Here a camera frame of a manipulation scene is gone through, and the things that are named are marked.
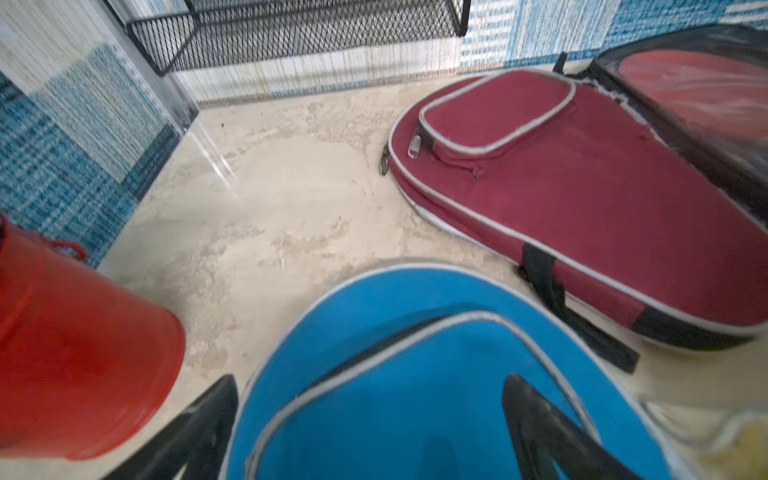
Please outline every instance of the floor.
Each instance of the floor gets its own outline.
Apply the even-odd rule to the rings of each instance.
[[[411,103],[451,79],[206,110],[205,133],[233,173],[222,180],[187,135],[101,265],[173,310],[187,331],[179,379],[151,422],[89,462],[2,460],[0,478],[99,478],[225,373],[242,388],[270,346],[323,292],[383,263],[466,266],[532,295],[510,264],[437,230],[379,175],[389,129]],[[589,316],[642,355],[636,395],[728,409],[764,404],[768,338],[691,355]]]

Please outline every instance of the wire mesh basket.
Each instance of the wire mesh basket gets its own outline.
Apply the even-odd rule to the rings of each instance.
[[[126,32],[155,73],[464,36],[470,0],[187,0]]]

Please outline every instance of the floor stain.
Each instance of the floor stain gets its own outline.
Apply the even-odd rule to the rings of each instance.
[[[227,349],[222,346],[215,343],[198,342],[189,348],[184,363],[207,373],[210,370],[223,368],[228,358]]]
[[[271,245],[277,247],[281,257],[322,250],[329,246],[332,241],[344,238],[347,232],[349,232],[349,220],[339,217],[330,227],[330,232],[327,235],[295,237],[290,233],[284,233],[273,240]]]

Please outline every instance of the black strap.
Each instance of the black strap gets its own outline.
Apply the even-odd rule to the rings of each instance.
[[[214,480],[237,413],[232,375],[218,379],[171,423],[103,480]]]
[[[647,306],[632,325],[632,331],[667,345],[691,350],[724,350],[747,343],[753,336],[711,332]]]
[[[570,326],[589,348],[625,372],[634,372],[640,356],[637,352],[565,306],[565,290],[554,281],[554,262],[552,255],[526,243],[518,271],[533,286],[544,305]]]
[[[563,75],[563,67],[565,66],[565,61],[568,60],[568,54],[565,52],[562,52],[560,56],[558,57],[558,60],[554,63],[554,68],[552,68],[552,71],[554,73],[559,73],[560,75]]]
[[[502,408],[523,480],[641,480],[520,375],[504,381]]]

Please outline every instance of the bucket handle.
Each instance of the bucket handle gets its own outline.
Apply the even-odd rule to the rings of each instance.
[[[2,229],[5,225],[9,225],[10,227],[14,226],[13,223],[11,223],[5,215],[0,213],[0,238],[2,238]],[[37,237],[42,243],[45,243],[54,250],[58,250],[60,248],[68,248],[72,250],[74,252],[73,258],[77,261],[84,262],[88,260],[88,251],[79,243],[68,242],[66,240],[52,240],[50,238],[43,237],[39,233],[24,230],[20,227],[16,227],[16,229],[18,229],[18,231],[26,237]]]
[[[68,242],[65,240],[51,240],[50,238],[45,238],[41,236],[43,242],[48,245],[49,247],[58,250],[60,248],[68,248],[70,250],[74,251],[73,258],[77,261],[84,262],[88,260],[88,251],[80,245],[79,243],[75,242]]]

